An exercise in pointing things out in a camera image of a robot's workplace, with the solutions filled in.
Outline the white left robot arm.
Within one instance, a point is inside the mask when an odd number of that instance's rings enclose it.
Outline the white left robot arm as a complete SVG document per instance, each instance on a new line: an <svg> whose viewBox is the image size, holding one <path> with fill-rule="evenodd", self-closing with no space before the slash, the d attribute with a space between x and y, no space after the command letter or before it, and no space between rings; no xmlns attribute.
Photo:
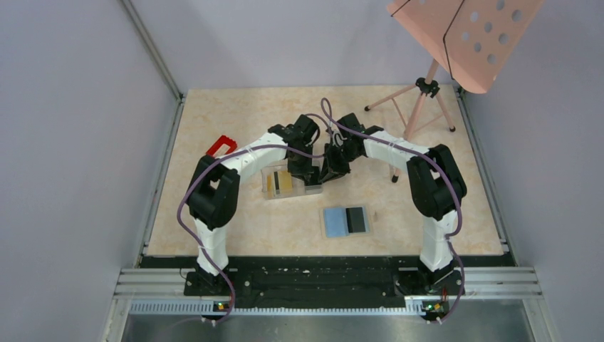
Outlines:
<svg viewBox="0 0 604 342"><path fill-rule="evenodd" d="M284 160L287 172L302 187L319 186L320 170L313 165L313 145L320 133L315 121L300 115L295 123L274 125L252 143L223 157L205 155L199 159L177 210L188 208L196 227L190 232L199 248L193 285L215 295L232 287L224 272L229 263L226 232L236 212L241 183Z"/></svg>

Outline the clear plastic card box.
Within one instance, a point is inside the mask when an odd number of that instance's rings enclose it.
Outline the clear plastic card box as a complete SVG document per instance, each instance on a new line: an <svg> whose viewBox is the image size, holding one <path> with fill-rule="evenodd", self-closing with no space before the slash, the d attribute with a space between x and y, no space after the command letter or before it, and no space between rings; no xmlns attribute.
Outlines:
<svg viewBox="0 0 604 342"><path fill-rule="evenodd" d="M305 185L303 180L293 177L285 160L262 168L261 179L262 193L266 200L317 195L323 191L322 185Z"/></svg>

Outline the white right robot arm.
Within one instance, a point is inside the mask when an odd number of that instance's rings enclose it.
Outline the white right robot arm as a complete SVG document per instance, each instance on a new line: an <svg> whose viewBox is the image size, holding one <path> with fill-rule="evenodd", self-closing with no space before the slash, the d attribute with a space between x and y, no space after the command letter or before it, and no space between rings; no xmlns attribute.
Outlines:
<svg viewBox="0 0 604 342"><path fill-rule="evenodd" d="M339 129L340 137L326 145L321 182L347 175L350 162L359 157L405 170L412 202L424 217L417 283L424 292L437 293L454 269L457 254L451 238L461 231L461 203L467 194L451 150L443 144L414 145L378 126L366 128L353 113L332 123Z"/></svg>

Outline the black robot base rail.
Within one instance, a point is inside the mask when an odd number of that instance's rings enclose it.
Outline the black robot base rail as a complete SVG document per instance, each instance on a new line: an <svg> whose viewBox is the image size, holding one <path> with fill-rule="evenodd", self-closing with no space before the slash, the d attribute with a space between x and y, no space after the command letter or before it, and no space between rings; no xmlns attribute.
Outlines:
<svg viewBox="0 0 604 342"><path fill-rule="evenodd" d="M215 309L402 308L407 297L428 296L445 309L465 293L453 261L432 273L417 256L233 256L212 276L193 256L142 259L143 269L183 269L185 296L228 296Z"/></svg>

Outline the beige leather card holder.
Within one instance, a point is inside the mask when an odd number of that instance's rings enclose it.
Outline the beige leather card holder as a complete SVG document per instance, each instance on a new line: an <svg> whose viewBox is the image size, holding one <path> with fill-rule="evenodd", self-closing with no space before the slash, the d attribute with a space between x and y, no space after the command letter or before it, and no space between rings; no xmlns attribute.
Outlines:
<svg viewBox="0 0 604 342"><path fill-rule="evenodd" d="M368 232L364 234L349 234L345 209L347 207L364 207L365 216L368 223ZM366 206L356 205L347 207L326 207L320 211L323 235L326 239L348 239L370 234L372 231L368 208Z"/></svg>

